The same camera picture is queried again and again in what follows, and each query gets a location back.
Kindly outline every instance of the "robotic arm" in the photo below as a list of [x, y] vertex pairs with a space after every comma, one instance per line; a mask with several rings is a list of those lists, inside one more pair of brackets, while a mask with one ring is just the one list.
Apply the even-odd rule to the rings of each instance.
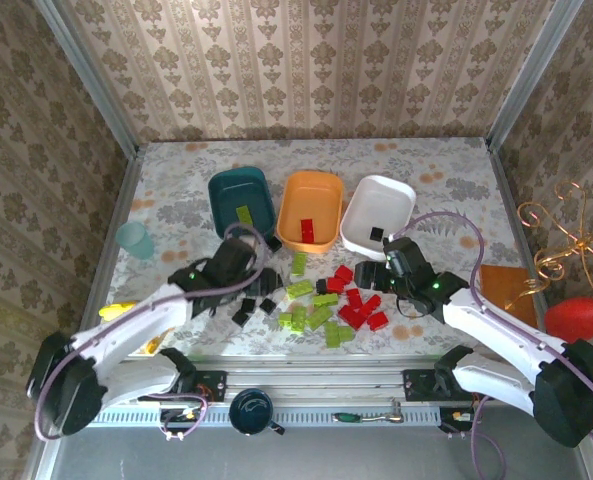
[[399, 299], [409, 300], [421, 313], [468, 333], [508, 362], [493, 361], [458, 346], [437, 362], [437, 375], [442, 375], [437, 379], [439, 384], [515, 406], [567, 447], [577, 446], [593, 430], [593, 392], [550, 351], [567, 358], [593, 382], [592, 345], [584, 340], [566, 344], [485, 300], [480, 306], [467, 282], [450, 272], [436, 274], [407, 237], [386, 241], [384, 252], [390, 288]]
[[[188, 292], [240, 284], [254, 273], [251, 266], [255, 259], [251, 246], [237, 238], [228, 238], [213, 258], [198, 260], [176, 271], [168, 284], [112, 322], [71, 338], [60, 332], [50, 335], [41, 344], [34, 362], [27, 395], [38, 402], [56, 366], [90, 340], [91, 346], [69, 361], [56, 376], [45, 398], [43, 414], [60, 435], [78, 432], [102, 409], [121, 401], [154, 393], [191, 392], [196, 369], [176, 349], [164, 349], [147, 360], [121, 362], [148, 340], [235, 299], [242, 290], [192, 301], [184, 296]], [[121, 322], [136, 311], [141, 312], [137, 320]]]

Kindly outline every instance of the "green block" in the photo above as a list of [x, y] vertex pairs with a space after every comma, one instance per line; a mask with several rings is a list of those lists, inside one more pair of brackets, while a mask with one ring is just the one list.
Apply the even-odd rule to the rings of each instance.
[[327, 295], [316, 295], [313, 299], [315, 307], [331, 307], [338, 305], [338, 294], [328, 293]]
[[292, 311], [292, 332], [303, 333], [307, 322], [307, 309], [295, 307]]
[[354, 329], [348, 325], [343, 325], [342, 327], [338, 327], [338, 337], [340, 338], [340, 342], [349, 342], [354, 339], [356, 333]]
[[305, 265], [307, 265], [307, 254], [304, 252], [296, 252], [294, 254], [294, 261], [292, 262], [292, 275], [302, 277], [305, 275]]
[[307, 295], [308, 293], [312, 293], [313, 291], [314, 287], [312, 286], [312, 282], [310, 282], [309, 280], [303, 280], [297, 283], [292, 283], [287, 287], [287, 295], [289, 296], [290, 300], [302, 297], [303, 295]]
[[316, 330], [323, 323], [329, 320], [333, 314], [334, 312], [332, 312], [329, 307], [321, 307], [309, 316], [307, 319], [307, 325], [309, 325], [309, 328], [312, 330]]
[[325, 323], [325, 343], [327, 348], [339, 348], [340, 336], [338, 334], [338, 324], [336, 322]]
[[247, 205], [243, 205], [242, 207], [238, 207], [236, 209], [236, 216], [241, 223], [246, 223], [248, 225], [253, 225], [252, 222], [252, 215], [249, 213], [249, 208]]
[[288, 327], [291, 328], [292, 326], [292, 314], [291, 313], [281, 313], [278, 315], [278, 324], [281, 327]]

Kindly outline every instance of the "red block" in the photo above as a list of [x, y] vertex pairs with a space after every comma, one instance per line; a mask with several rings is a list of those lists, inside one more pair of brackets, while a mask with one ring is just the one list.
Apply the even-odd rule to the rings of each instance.
[[385, 327], [389, 323], [387, 319], [387, 315], [384, 312], [378, 312], [369, 317], [367, 320], [367, 325], [369, 325], [369, 329], [372, 332], [376, 330], [380, 330], [381, 328]]
[[343, 282], [345, 282], [345, 285], [347, 285], [354, 279], [354, 272], [352, 272], [345, 265], [341, 265], [338, 267], [338, 270], [336, 270], [336, 273], [334, 273], [334, 276], [336, 278], [340, 278]]
[[300, 231], [303, 237], [303, 243], [314, 243], [314, 222], [311, 218], [300, 221]]
[[352, 310], [349, 305], [343, 306], [338, 311], [338, 316], [345, 320], [345, 323], [347, 323], [347, 325], [352, 327], [354, 330], [358, 330], [363, 326], [363, 323], [365, 323], [365, 319]]
[[374, 310], [380, 306], [380, 297], [378, 295], [372, 295], [369, 300], [360, 307], [358, 313], [364, 317], [369, 317]]
[[352, 288], [345, 293], [347, 294], [347, 300], [349, 300], [349, 306], [354, 310], [358, 310], [363, 306], [363, 300], [360, 298], [360, 290]]
[[343, 293], [343, 290], [345, 290], [345, 284], [340, 278], [327, 279], [327, 293]]

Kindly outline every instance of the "patterned wallpaper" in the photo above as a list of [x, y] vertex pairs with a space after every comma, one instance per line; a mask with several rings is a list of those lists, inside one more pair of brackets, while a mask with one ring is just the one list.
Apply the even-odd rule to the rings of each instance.
[[24, 467], [27, 375], [78, 325], [125, 165], [31, 2], [0, 2], [0, 478]]
[[[516, 203], [543, 202], [564, 225], [579, 221], [579, 197], [559, 201], [561, 180], [579, 182], [591, 193], [586, 218], [593, 231], [593, 1], [585, 1], [501, 149]], [[560, 244], [549, 225], [525, 230], [535, 252]], [[567, 278], [546, 292], [551, 305], [589, 295], [580, 261], [568, 262]], [[593, 261], [590, 261], [593, 273]]]
[[141, 143], [483, 136], [553, 0], [66, 0]]

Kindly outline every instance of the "blue cup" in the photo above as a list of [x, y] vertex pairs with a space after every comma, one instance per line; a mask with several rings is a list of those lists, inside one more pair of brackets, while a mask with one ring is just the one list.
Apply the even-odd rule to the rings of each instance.
[[279, 435], [285, 429], [272, 420], [274, 406], [269, 396], [257, 388], [248, 388], [240, 392], [229, 407], [229, 421], [240, 433], [256, 435], [266, 428]]
[[154, 242], [140, 222], [127, 222], [116, 231], [116, 242], [127, 253], [141, 260], [147, 260], [154, 254]]

